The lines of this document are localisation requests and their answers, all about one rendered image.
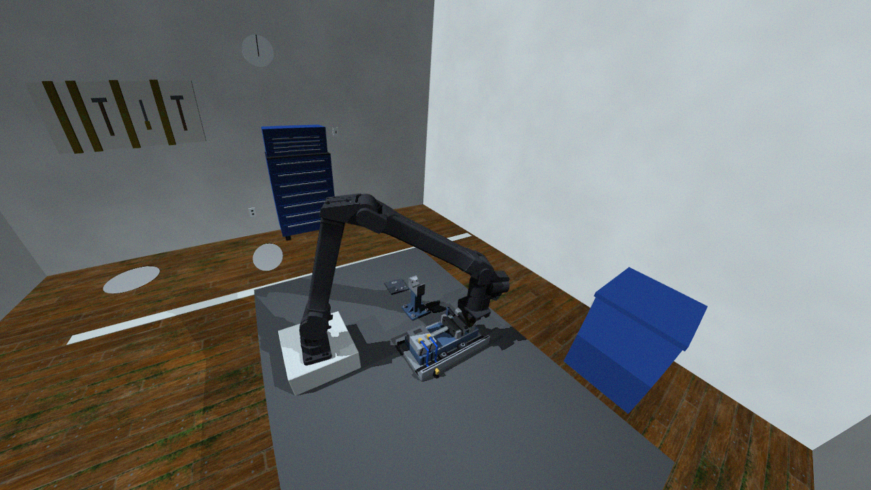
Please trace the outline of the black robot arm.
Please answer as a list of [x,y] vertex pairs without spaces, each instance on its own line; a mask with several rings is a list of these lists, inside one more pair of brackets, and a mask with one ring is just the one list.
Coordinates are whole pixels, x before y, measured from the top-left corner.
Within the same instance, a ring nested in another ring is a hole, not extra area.
[[331,329],[329,321],[333,320],[329,298],[345,223],[367,227],[378,235],[393,236],[469,274],[469,295],[475,298],[485,296],[481,311],[488,309],[491,299],[497,301],[509,291],[510,277],[505,271],[494,271],[485,255],[461,247],[396,213],[369,193],[327,197],[318,217],[321,217],[321,223],[309,298],[299,326],[304,365],[314,365],[332,357],[327,336]]

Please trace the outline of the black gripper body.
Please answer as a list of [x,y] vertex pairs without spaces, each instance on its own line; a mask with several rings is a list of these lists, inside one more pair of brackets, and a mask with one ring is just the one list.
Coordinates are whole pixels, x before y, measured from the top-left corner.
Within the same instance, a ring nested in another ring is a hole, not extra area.
[[458,308],[463,311],[463,313],[466,314],[469,319],[473,319],[475,317],[476,321],[478,321],[483,316],[487,319],[487,317],[489,317],[489,315],[491,314],[491,309],[485,309],[481,311],[482,299],[484,297],[471,297],[471,295],[469,295],[469,292],[467,292],[467,297],[463,297],[458,300]]

